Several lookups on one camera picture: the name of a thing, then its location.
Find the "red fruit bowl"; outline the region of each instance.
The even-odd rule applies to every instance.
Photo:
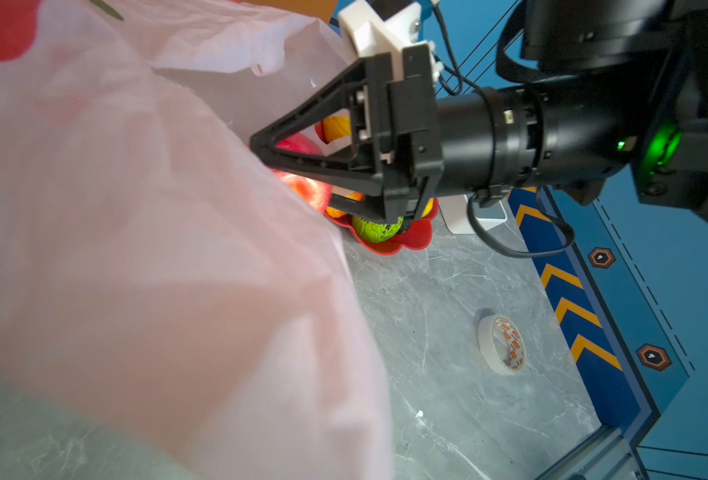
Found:
[[[432,242],[434,237],[434,229],[432,228],[432,220],[437,217],[439,213],[439,202],[434,199],[434,205],[432,206],[432,211],[428,212],[428,215],[424,216],[420,220],[414,221],[410,230],[402,235],[395,235],[389,238],[385,242],[380,244],[374,244],[373,242],[368,242],[359,238],[359,235],[354,231],[352,226],[352,216],[346,214],[340,216],[339,218],[332,218],[327,213],[327,216],[331,222],[344,226],[348,228],[352,235],[359,241],[360,244],[364,245],[365,248],[373,252],[374,254],[382,256],[396,255],[403,247],[408,250],[425,250],[426,247]]]

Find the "hexagonal sticker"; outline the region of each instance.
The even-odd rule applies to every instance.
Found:
[[[610,268],[615,263],[615,255],[609,248],[595,248],[589,254],[589,261],[597,268]]]
[[[671,359],[669,358],[669,354],[666,353],[666,350],[659,346],[650,345],[649,343],[637,350],[637,355],[642,365],[659,372],[666,370],[666,368],[671,365]]]

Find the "black cable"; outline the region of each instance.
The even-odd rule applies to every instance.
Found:
[[[479,197],[479,194],[474,194],[471,198],[468,199],[468,206],[466,207],[466,216],[468,217],[468,222],[474,229],[474,233],[479,236],[482,241],[498,252],[501,255],[508,256],[511,258],[541,258],[543,256],[554,256],[554,255],[559,255],[562,252],[565,252],[570,246],[575,242],[575,230],[573,230],[573,227],[568,224],[568,222],[562,220],[561,218],[557,218],[556,216],[551,216],[546,212],[546,209],[543,206],[543,202],[541,202],[541,197],[538,195],[539,192],[536,192],[535,194],[535,204],[538,206],[538,211],[541,212],[543,216],[551,220],[551,223],[554,224],[559,230],[562,232],[562,235],[564,235],[565,239],[565,245],[557,250],[548,250],[545,252],[520,252],[518,250],[512,250],[511,248],[507,247],[506,245],[503,245],[501,242],[497,241],[493,235],[490,235],[483,227],[480,225],[479,220],[477,220],[477,217],[474,215],[474,203],[480,201],[481,197]]]
[[[487,53],[485,53],[485,54],[482,56],[482,58],[480,58],[479,61],[478,61],[476,64],[474,64],[474,66],[472,67],[472,69],[471,69],[469,72],[474,72],[474,70],[476,69],[476,67],[478,67],[479,64],[482,63],[482,61],[485,60],[485,59],[488,57],[488,55],[490,55],[490,52],[492,52],[493,50],[495,50],[495,47],[497,47],[497,46],[498,46],[498,42],[494,43],[493,46],[490,47],[490,49],[487,51]],[[466,90],[465,90],[463,93],[466,93],[466,92],[471,88],[471,83],[474,83],[474,82],[467,82],[467,83],[469,84],[469,87],[466,88]]]
[[[498,21],[495,23],[495,25],[493,25],[492,28],[490,28],[490,30],[488,30],[488,32],[484,35],[483,39],[482,39],[479,43],[477,43],[477,46],[474,47],[474,50],[472,50],[471,53],[469,53],[468,55],[466,55],[466,58],[464,58],[463,62],[461,62],[461,64],[460,64],[458,67],[455,67],[455,65],[453,65],[453,68],[450,68],[449,66],[445,65],[445,70],[446,70],[448,73],[450,73],[451,76],[458,78],[458,86],[460,87],[460,89],[459,89],[458,91],[456,91],[454,88],[450,88],[450,85],[447,83],[447,81],[445,81],[445,79],[444,79],[444,77],[442,76],[442,74],[440,74],[440,76],[439,76],[439,83],[440,83],[441,87],[440,87],[439,89],[437,89],[437,91],[434,93],[434,95],[438,94],[441,90],[445,90],[445,91],[448,93],[448,95],[453,95],[453,96],[455,96],[455,95],[461,94],[460,90],[463,89],[463,85],[461,84],[461,82],[466,83],[467,85],[469,85],[469,88],[466,88],[466,90],[465,90],[463,93],[466,93],[470,88],[479,89],[479,86],[476,85],[476,83],[475,83],[476,81],[475,81],[475,82],[472,82],[472,81],[470,81],[467,77],[465,77],[464,75],[461,75],[461,74],[458,73],[458,72],[460,72],[460,67],[462,67],[463,64],[466,63],[466,61],[469,60],[469,59],[472,57],[472,55],[474,54],[474,52],[477,51],[477,48],[479,48],[480,45],[482,45],[482,44],[484,43],[484,41],[487,40],[487,38],[490,36],[490,34],[493,33],[493,31],[496,29],[496,27],[497,27],[499,24],[501,24],[501,22],[503,21],[504,18],[506,18],[506,15],[507,15],[519,2],[520,2],[520,0],[514,0],[514,3],[512,4],[512,6],[509,7],[508,10],[507,10],[503,15],[501,15],[501,17],[498,19]],[[437,16],[437,23],[439,24],[439,27],[440,27],[440,29],[442,30],[442,33],[443,33],[442,38],[443,38],[443,40],[444,40],[444,42],[445,42],[445,47],[446,47],[446,49],[447,49],[447,51],[448,51],[448,54],[450,54],[450,61],[453,62],[454,55],[453,55],[453,52],[452,52],[452,50],[451,50],[451,48],[450,48],[449,36],[447,36],[447,25],[445,24],[445,18],[444,18],[443,16],[441,16],[441,15],[442,15],[442,14],[440,13],[440,16],[437,16],[437,15],[436,15],[436,11],[435,11],[435,16]],[[482,60],[484,60],[484,59],[490,54],[490,52],[492,52],[492,50],[495,48],[495,45],[497,45],[497,44],[498,44],[497,42],[493,44],[493,46],[490,48],[490,50],[488,50],[488,52],[487,52],[486,54],[484,54],[484,56],[482,56],[482,58],[479,59],[479,62],[477,62],[476,65],[474,65],[474,67],[472,67],[472,69],[470,70],[470,72],[474,72],[474,69],[475,69],[477,66],[479,66],[479,64],[482,62]],[[441,61],[442,61],[442,60],[439,58],[439,56],[437,56],[436,54],[434,54],[434,58],[435,58],[435,60],[436,60],[437,62],[441,62]]]
[[[455,54],[453,53],[452,48],[450,47],[448,27],[445,24],[445,17],[442,15],[442,10],[439,9],[439,5],[434,5],[434,16],[436,17],[437,23],[439,24],[439,30],[442,32],[442,40],[445,42],[445,47],[448,50],[448,55],[450,56],[450,63],[452,63],[453,71],[455,71],[455,73],[461,73],[461,69],[458,66],[458,62],[455,60]],[[446,88],[445,85],[447,84],[447,82],[443,82],[442,87],[450,95],[458,95],[463,91],[463,75],[457,75],[456,78],[458,79],[458,90],[455,90],[454,88]]]
[[[495,65],[495,60],[493,60],[492,62],[490,62],[490,65],[488,65],[488,67],[487,67],[485,70],[483,70],[482,73],[480,73],[479,75],[477,75],[477,77],[474,79],[474,82],[477,82],[480,78],[482,78],[482,76],[483,76],[484,74],[486,74],[486,73],[488,72],[488,70],[490,70],[490,67],[492,67],[493,65]],[[465,94],[465,93],[468,92],[469,90],[471,90],[471,87],[466,88],[466,89],[463,91],[463,93]]]

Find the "marble surface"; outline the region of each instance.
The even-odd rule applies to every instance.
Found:
[[[491,232],[524,248],[508,213]],[[390,257],[346,236],[389,374],[397,478],[535,478],[599,420],[532,261],[454,236],[441,216],[434,229],[426,250]],[[494,373],[479,352],[477,323],[493,313],[512,318],[524,336],[528,366],[519,376]]]
[[[516,225],[494,234],[522,246]],[[386,362],[397,478],[526,480],[599,426],[530,260],[453,236],[438,217],[423,252],[378,257],[345,234],[363,311]],[[499,376],[476,341],[503,313],[525,338],[528,367]],[[423,416],[416,416],[418,411]],[[0,480],[187,480],[157,449],[23,395],[0,379]]]

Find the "masking tape roll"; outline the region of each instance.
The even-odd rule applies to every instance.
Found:
[[[495,337],[502,346],[508,347],[508,359],[498,353],[495,348]],[[500,375],[517,375],[524,370],[524,342],[514,322],[503,315],[486,316],[479,321],[477,326],[477,340],[479,351],[490,368]]]

